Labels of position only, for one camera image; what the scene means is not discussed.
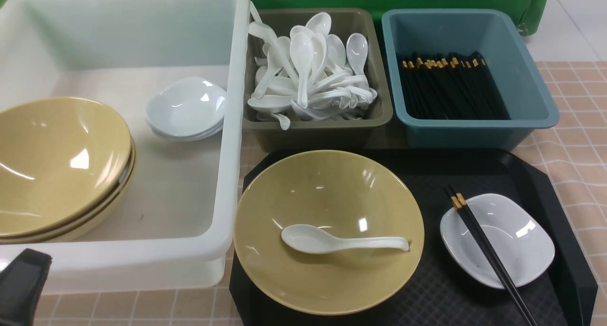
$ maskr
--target black handle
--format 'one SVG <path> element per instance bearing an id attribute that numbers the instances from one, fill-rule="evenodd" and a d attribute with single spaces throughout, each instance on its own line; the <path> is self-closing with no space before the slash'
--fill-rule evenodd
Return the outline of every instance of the black handle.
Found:
<path id="1" fill-rule="evenodd" d="M 0 272 L 0 326 L 31 326 L 52 258 L 26 249 Z"/>

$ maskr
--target blue plastic bin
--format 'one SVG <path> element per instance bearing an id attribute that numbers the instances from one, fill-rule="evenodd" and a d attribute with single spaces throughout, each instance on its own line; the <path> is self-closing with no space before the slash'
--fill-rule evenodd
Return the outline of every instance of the blue plastic bin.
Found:
<path id="1" fill-rule="evenodd" d="M 533 130 L 559 122 L 557 109 L 512 20 L 500 11 L 404 9 L 382 17 L 396 116 L 409 147 L 512 150 Z M 511 120 L 416 119 L 407 113 L 396 54 L 483 54 Z"/>

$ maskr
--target pile of white spoons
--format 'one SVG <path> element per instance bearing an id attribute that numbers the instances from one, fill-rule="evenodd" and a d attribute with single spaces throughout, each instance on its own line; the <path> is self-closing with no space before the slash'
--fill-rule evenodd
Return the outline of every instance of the pile of white spoons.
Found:
<path id="1" fill-rule="evenodd" d="M 256 58 L 256 88 L 247 101 L 258 120 L 277 119 L 287 130 L 287 114 L 303 121 L 362 118 L 377 97 L 364 73 L 368 45 L 362 34 L 353 33 L 344 47 L 329 33 L 331 16 L 321 12 L 305 26 L 294 26 L 289 37 L 277 37 L 256 11 L 252 16 L 249 34 L 264 40 L 266 55 Z"/>

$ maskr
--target white storage tub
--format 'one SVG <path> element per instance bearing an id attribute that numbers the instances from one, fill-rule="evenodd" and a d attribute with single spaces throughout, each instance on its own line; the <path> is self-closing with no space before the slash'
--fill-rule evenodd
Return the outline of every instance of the white storage tub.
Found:
<path id="1" fill-rule="evenodd" d="M 249 0 L 6 2 L 0 110 L 56 96 L 108 104 L 127 121 L 138 164 L 121 208 L 101 226 L 78 242 L 2 245 L 0 270 L 32 248 L 53 257 L 45 294 L 221 280 L 237 202 L 248 21 Z M 143 107 L 187 76 L 227 88 L 223 134 L 165 142 Z"/>

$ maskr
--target black serving tray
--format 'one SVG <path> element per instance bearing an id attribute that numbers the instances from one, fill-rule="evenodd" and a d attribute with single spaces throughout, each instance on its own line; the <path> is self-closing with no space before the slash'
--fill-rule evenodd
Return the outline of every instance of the black serving tray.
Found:
<path id="1" fill-rule="evenodd" d="M 244 180 L 302 151 L 269 154 Z M 517 326 L 524 325 L 507 292 L 478 283 L 451 258 L 440 236 L 450 207 L 442 187 L 464 197 L 493 192 L 523 207 L 552 237 L 555 259 L 537 280 L 520 288 L 540 326 L 589 326 L 598 285 L 548 177 L 501 150 L 358 150 L 390 169 L 418 202 L 425 227 L 419 266 L 410 281 L 382 304 L 353 315 L 319 317 L 286 308 L 247 277 L 236 253 L 230 292 L 245 326 Z"/>

